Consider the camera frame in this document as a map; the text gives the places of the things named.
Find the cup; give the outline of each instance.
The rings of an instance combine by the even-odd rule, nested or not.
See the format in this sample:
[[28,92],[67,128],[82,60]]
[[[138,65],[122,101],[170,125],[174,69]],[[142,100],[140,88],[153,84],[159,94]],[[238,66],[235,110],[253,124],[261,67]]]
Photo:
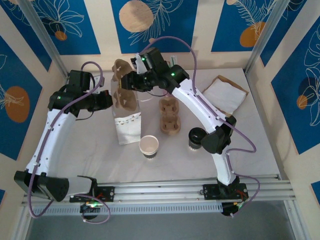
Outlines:
[[155,136],[144,136],[140,140],[139,148],[147,159],[153,159],[157,155],[159,141]]

